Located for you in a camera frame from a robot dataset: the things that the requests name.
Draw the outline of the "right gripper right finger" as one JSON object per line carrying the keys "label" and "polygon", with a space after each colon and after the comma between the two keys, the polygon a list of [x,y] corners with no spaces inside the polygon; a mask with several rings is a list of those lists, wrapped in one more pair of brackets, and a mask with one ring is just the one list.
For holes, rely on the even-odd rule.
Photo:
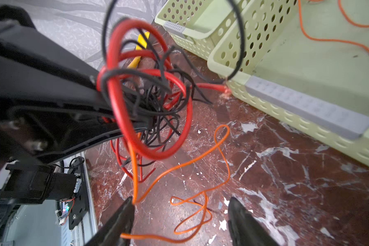
{"label": "right gripper right finger", "polygon": [[230,198],[228,218],[233,246],[279,246],[235,197]]}

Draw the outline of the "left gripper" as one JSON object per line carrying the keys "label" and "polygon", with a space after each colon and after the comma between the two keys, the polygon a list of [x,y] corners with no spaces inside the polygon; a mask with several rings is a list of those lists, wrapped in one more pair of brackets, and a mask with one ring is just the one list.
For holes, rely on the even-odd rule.
{"label": "left gripper", "polygon": [[11,158],[49,165],[123,136],[97,91],[97,70],[0,4],[0,171]]}

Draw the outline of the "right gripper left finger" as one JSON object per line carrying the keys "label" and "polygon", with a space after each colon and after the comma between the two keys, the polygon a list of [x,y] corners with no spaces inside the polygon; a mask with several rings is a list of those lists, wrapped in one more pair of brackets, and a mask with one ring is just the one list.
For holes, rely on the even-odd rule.
{"label": "right gripper left finger", "polygon": [[130,234],[133,228],[135,207],[132,196],[110,217],[106,224],[85,244],[85,246],[129,246],[131,240],[121,238],[122,233]]}

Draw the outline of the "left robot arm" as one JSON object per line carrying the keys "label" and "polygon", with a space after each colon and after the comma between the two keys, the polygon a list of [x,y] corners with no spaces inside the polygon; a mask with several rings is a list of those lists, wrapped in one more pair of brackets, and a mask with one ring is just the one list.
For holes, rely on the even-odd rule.
{"label": "left robot arm", "polygon": [[71,200],[69,228],[89,206],[83,162],[58,163],[123,136],[97,91],[97,70],[41,34],[20,7],[0,4],[0,222],[18,205]]}

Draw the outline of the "left green perforated basket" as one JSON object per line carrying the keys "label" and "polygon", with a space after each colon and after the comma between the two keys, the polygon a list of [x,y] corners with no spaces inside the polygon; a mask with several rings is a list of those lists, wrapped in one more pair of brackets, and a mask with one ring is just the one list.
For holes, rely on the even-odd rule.
{"label": "left green perforated basket", "polygon": [[182,49],[205,60],[236,23],[228,1],[167,1],[155,22],[169,32]]}

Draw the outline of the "green perforated basket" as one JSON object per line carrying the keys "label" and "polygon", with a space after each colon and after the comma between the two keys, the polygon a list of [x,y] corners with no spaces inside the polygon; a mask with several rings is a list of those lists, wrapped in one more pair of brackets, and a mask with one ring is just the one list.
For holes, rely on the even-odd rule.
{"label": "green perforated basket", "polygon": [[205,60],[236,23],[228,1],[167,1],[155,22],[169,32],[182,49]]}
{"label": "green perforated basket", "polygon": [[238,99],[369,166],[369,1],[243,4]]}

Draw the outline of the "middle green perforated basket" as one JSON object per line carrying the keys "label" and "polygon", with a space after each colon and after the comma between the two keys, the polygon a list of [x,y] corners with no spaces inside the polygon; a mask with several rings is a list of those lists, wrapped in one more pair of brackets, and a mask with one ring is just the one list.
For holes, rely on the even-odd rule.
{"label": "middle green perforated basket", "polygon": [[369,1],[243,4],[238,99],[369,166]]}

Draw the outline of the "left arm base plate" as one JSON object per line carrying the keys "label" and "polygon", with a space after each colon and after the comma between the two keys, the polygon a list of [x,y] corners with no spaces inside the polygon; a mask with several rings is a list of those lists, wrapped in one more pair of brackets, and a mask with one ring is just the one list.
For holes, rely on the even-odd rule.
{"label": "left arm base plate", "polygon": [[55,213],[59,225],[67,224],[69,230],[73,230],[79,225],[90,209],[84,163],[85,159],[82,156],[77,156],[67,166],[64,164],[66,174],[76,177],[76,184],[74,193],[70,198],[56,201]]}

